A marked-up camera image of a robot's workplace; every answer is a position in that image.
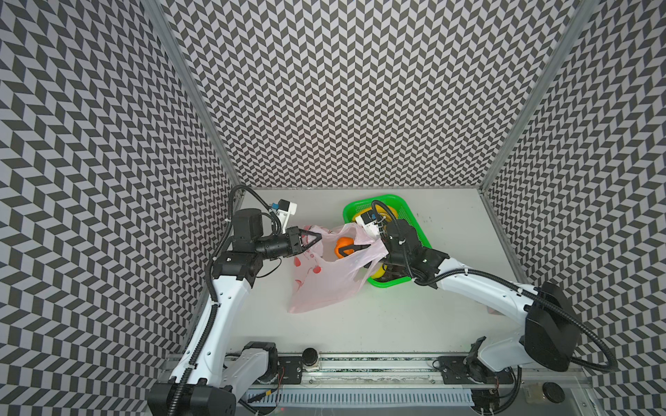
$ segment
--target black round cap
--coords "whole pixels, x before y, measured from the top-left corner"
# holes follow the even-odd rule
[[[566,398],[562,387],[550,381],[543,384],[543,395],[553,403],[562,403]]]
[[[315,365],[319,359],[319,353],[314,348],[306,348],[303,351],[303,365]]]

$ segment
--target white table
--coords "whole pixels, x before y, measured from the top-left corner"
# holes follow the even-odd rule
[[[350,202],[396,194],[409,204],[433,248],[479,270],[514,280],[478,191],[475,189],[263,190],[269,204],[298,204],[289,226],[342,225]],[[242,208],[260,208],[251,196]],[[264,263],[262,273],[277,262]],[[272,341],[281,353],[307,347],[321,352],[467,352],[478,337],[516,327],[486,306],[460,295],[412,283],[391,288],[365,284],[349,300],[311,312],[291,314],[294,264],[286,259],[273,274],[256,281],[234,323],[229,351],[249,341]]]

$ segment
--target plastic bag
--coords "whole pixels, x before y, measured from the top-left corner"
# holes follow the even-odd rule
[[[373,240],[356,223],[333,230],[312,226],[310,231],[321,233],[322,239],[294,257],[294,294],[288,309],[290,313],[307,312],[351,298],[377,270],[379,260],[388,254],[381,239]],[[355,244],[370,244],[370,247],[338,258],[335,246],[341,237],[351,237]],[[370,267],[364,269],[368,263],[371,263]]]

